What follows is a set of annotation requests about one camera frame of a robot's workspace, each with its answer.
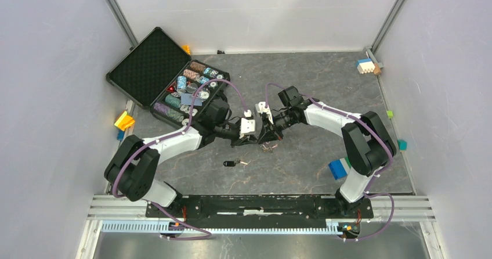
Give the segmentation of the keyring with bunch of keys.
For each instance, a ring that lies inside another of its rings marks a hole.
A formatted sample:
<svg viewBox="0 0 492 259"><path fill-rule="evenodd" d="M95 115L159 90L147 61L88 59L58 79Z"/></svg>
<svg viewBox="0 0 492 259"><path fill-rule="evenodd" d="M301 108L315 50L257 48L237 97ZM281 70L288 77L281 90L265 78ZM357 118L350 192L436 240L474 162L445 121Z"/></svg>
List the keyring with bunch of keys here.
<svg viewBox="0 0 492 259"><path fill-rule="evenodd" d="M273 153L274 149L278 147L278 144L275 143L271 145L269 142L261 144L261 149L263 152Z"/></svg>

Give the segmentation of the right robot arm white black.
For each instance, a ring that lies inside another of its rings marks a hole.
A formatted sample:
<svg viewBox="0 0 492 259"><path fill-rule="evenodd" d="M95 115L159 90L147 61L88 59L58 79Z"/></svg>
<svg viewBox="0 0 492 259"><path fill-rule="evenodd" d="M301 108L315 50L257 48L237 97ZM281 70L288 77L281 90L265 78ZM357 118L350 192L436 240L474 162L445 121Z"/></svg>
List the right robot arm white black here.
<svg viewBox="0 0 492 259"><path fill-rule="evenodd" d="M335 210L342 217L352 216L368 198L373 179L392 165L397 151L380 116L373 111L360 114L336 109L299 93L294 86L282 89L278 96L284 105L278 114L272 113L266 100L255 105L262 120L258 142L281 140L283 131L295 124L320 127L340 136L351 168L335 192Z"/></svg>

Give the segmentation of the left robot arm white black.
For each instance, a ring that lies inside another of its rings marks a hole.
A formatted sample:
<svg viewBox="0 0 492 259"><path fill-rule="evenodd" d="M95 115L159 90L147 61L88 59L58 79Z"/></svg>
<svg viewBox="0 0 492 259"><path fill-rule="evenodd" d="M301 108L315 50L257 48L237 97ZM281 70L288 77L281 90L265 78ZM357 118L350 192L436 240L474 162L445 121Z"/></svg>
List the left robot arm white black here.
<svg viewBox="0 0 492 259"><path fill-rule="evenodd" d="M203 148L215 138L229 139L240 145L255 132L255 120L250 109L235 123L228 123L228 103L214 100L203 108L197 119L177 131L165 135L140 139L130 135L104 171L105 179L112 185L115 197L126 197L135 202L146 200L157 203L169 217L182 210L178 192L166 182L155 178L157 166L179 154Z"/></svg>

